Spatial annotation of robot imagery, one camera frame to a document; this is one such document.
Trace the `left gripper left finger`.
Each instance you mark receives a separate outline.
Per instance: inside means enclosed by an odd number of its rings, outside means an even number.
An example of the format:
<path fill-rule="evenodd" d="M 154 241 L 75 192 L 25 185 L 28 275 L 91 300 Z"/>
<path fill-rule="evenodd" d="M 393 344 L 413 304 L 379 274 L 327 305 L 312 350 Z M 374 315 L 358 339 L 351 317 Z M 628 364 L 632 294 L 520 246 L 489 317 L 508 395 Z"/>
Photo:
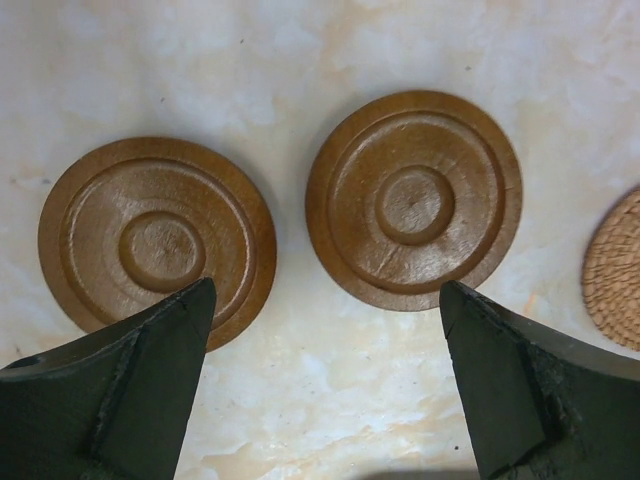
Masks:
<path fill-rule="evenodd" d="M 215 305 L 214 283 L 202 278 L 3 367 L 2 478 L 173 478 Z"/>

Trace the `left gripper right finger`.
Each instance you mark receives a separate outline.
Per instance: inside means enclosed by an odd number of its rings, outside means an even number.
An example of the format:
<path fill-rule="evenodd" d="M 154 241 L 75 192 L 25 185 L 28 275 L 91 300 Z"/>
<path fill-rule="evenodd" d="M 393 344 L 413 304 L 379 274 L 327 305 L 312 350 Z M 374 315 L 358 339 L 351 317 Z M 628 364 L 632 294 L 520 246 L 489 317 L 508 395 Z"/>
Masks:
<path fill-rule="evenodd" d="M 483 479 L 636 479 L 639 363 L 457 282 L 441 320 Z"/>

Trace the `woven rattan coaster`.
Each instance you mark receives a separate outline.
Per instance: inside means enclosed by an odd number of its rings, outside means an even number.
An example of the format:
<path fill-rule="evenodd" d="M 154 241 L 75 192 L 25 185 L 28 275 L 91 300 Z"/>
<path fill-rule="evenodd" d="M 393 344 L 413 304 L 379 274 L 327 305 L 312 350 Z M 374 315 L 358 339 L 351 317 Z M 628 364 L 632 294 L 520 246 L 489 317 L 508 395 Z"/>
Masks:
<path fill-rule="evenodd" d="M 634 351 L 639 349 L 639 188 L 607 212 L 585 252 L 581 291 L 600 332 Z"/>

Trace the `dark wooden coaster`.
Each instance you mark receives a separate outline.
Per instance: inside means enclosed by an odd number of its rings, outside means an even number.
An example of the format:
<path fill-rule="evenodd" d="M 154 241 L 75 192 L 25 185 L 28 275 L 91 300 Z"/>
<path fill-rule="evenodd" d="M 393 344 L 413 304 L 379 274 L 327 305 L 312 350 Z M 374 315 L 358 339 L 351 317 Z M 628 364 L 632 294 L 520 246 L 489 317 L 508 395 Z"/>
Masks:
<path fill-rule="evenodd" d="M 440 287 L 476 287 L 518 229 L 520 165 L 476 104 L 409 90 L 373 100 L 328 135 L 306 186 L 306 223 L 330 277 L 392 311 L 439 304 Z"/>
<path fill-rule="evenodd" d="M 215 350 L 265 305 L 277 242 L 265 199 L 229 159 L 186 140 L 135 137 L 87 153 L 57 180 L 38 254 L 56 302 L 87 333 L 211 278 Z"/>

